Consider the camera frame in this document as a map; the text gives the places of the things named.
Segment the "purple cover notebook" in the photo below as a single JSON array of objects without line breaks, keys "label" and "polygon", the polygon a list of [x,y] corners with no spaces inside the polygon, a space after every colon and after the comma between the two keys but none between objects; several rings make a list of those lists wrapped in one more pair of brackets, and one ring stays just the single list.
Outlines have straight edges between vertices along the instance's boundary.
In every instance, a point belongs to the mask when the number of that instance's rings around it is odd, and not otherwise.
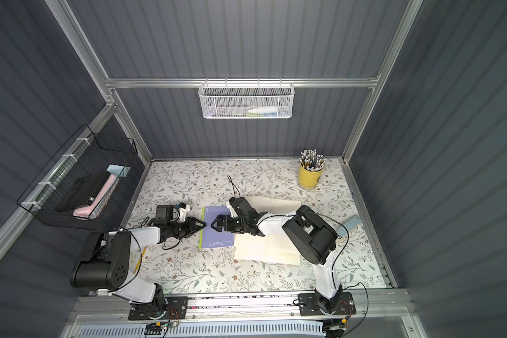
[{"label": "purple cover notebook", "polygon": [[235,236],[231,232],[218,232],[211,227],[218,215],[230,215],[226,206],[207,206],[201,212],[201,220],[206,227],[200,232],[200,249],[219,249],[234,245]]}]

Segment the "cream lined notebook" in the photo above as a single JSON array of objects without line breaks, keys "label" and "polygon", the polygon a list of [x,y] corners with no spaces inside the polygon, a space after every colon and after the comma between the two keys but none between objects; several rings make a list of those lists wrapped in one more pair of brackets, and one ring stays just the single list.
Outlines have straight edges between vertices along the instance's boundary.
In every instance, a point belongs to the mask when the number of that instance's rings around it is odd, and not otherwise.
[{"label": "cream lined notebook", "polygon": [[[300,201],[272,199],[269,197],[246,196],[245,199],[258,213],[288,215],[300,206]],[[262,263],[299,266],[301,254],[284,233],[279,218],[270,218],[261,225],[268,233],[264,236],[250,234],[235,235],[235,260],[260,261]]]}]

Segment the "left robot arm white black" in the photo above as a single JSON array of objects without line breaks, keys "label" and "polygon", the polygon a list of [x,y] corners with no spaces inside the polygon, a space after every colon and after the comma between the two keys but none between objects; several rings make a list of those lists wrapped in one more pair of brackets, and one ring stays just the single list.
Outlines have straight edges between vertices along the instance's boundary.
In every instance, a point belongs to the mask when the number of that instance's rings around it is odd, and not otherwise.
[{"label": "left robot arm white black", "polygon": [[181,241],[206,227],[204,221],[187,215],[190,210],[190,205],[184,203],[158,206],[156,215],[146,217],[139,225],[90,233],[70,284],[77,289],[103,290],[129,301],[134,317],[171,319],[177,310],[170,305],[162,287],[139,274],[145,249],[161,244],[171,250],[173,246],[166,246],[168,239]]}]

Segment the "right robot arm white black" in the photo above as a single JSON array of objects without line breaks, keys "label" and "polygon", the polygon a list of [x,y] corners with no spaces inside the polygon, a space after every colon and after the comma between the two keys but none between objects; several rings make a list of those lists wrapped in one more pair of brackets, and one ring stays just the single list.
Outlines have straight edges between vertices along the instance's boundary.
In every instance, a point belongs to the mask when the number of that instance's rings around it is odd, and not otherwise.
[{"label": "right robot arm white black", "polygon": [[229,215],[217,215],[211,224],[217,232],[267,235],[286,235],[294,247],[312,266],[315,276],[315,300],[325,314],[333,314],[343,293],[336,282],[334,265],[337,231],[310,207],[301,205],[285,214],[258,212],[244,197],[232,197],[227,207]]}]

